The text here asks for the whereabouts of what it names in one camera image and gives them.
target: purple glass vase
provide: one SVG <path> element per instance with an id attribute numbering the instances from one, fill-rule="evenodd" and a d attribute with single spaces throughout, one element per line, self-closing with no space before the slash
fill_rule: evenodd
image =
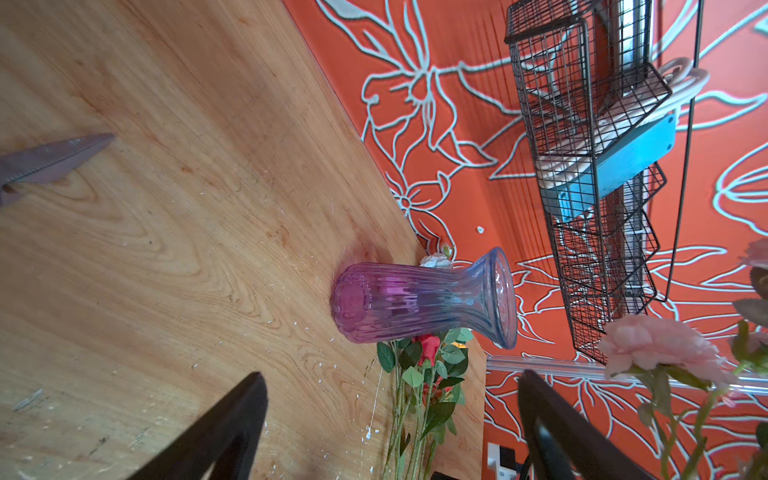
<path id="1" fill-rule="evenodd" d="M 355 343 L 464 326 L 512 349 L 518 336 L 515 288 L 498 247 L 464 269 L 357 263 L 336 281 L 331 312 Z"/>

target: black wire frame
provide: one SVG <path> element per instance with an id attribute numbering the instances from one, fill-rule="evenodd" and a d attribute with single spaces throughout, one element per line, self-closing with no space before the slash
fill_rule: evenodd
<path id="1" fill-rule="evenodd" d="M 647 261 L 659 243 L 645 206 L 666 184 L 664 172 L 653 164 L 602 199 L 598 195 L 598 158 L 671 94 L 650 63 L 652 0 L 634 5 L 630 24 L 614 26 L 613 34 L 606 26 L 601 38 L 596 25 L 626 15 L 616 12 L 618 2 L 520 0 L 508 8 L 505 38 L 574 348 L 603 363 L 596 344 L 605 323 L 647 311 L 658 295 Z M 632 65 L 623 63 L 627 54 Z M 579 175 L 568 177 L 574 170 Z M 565 179 L 592 192 L 577 208 L 583 213 L 567 220 L 546 211 L 547 189 Z M 680 213 L 673 255 L 679 227 Z"/>

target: white cable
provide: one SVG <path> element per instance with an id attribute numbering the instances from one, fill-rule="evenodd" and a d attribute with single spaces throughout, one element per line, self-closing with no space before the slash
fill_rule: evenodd
<path id="1" fill-rule="evenodd" d="M 672 95 L 663 104 L 648 115 L 638 127 L 652 121 L 659 120 L 670 111 L 675 111 L 677 118 L 684 104 L 690 102 L 704 88 L 710 79 L 710 74 L 702 68 L 694 68 L 694 63 L 689 58 L 675 58 L 659 68 L 659 73 L 672 90 Z M 649 108 L 658 97 L 664 94 L 661 84 L 654 85 L 652 90 L 650 82 L 634 91 L 626 94 L 617 101 L 608 111 L 598 119 L 594 130 L 595 148 L 604 151 L 605 148 L 617 137 L 632 127 L 632 119 L 637 118 Z M 569 141 L 558 143 L 557 150 L 565 146 Z M 589 148 L 588 138 L 569 147 L 569 150 L 583 151 L 585 154 Z M 536 162 L 536 173 L 541 188 L 553 188 L 575 179 L 592 164 L 589 156 L 563 157 L 545 155 L 539 157 Z"/>

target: wall mural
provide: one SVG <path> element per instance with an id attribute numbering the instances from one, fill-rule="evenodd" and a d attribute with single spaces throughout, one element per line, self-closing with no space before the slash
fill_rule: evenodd
<path id="1" fill-rule="evenodd" d="M 514 265 L 518 346 L 505 351 L 484 341 L 485 350 L 588 361 L 571 344 L 502 44 L 508 3 L 284 1 L 428 251 L 453 245 L 454 260 L 471 263 L 499 245 Z M 656 3 L 657 65 L 690 57 L 696 2 Z M 653 303 L 650 312 L 692 323 L 725 353 L 738 320 L 730 302 L 751 292 L 739 256 L 750 241 L 768 236 L 768 64 L 757 60 L 768 47 L 768 3 L 708 2 L 702 42 L 701 66 L 712 78 L 697 98 L 681 248 L 670 298 Z M 660 292 L 670 269 L 686 122 L 684 110 L 677 146 L 661 162 L 669 184 L 650 206 L 662 246 L 650 262 Z M 621 449 L 658 471 L 658 437 L 635 411 L 644 390 L 548 381 Z M 488 374 L 485 437 L 524 451 L 516 389 L 514 375 Z M 675 393 L 680 409 L 697 400 L 693 390 Z M 717 406 L 701 478 L 733 478 L 738 462 L 756 447 L 755 422 L 767 416 L 765 398 Z M 678 465 L 691 445 L 690 435 L 680 437 L 673 455 Z"/>

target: wire basket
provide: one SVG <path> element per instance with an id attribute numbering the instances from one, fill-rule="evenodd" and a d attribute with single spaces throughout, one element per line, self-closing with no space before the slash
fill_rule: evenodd
<path id="1" fill-rule="evenodd" d="M 645 206 L 664 173 L 652 164 L 610 193 L 598 184 L 611 146 L 671 94 L 649 62 L 650 8 L 651 0 L 521 0 L 508 9 L 505 42 L 574 347 L 600 362 L 604 324 L 657 294 L 647 261 L 659 244 Z M 578 195 L 569 214 L 553 214 L 563 189 Z"/>

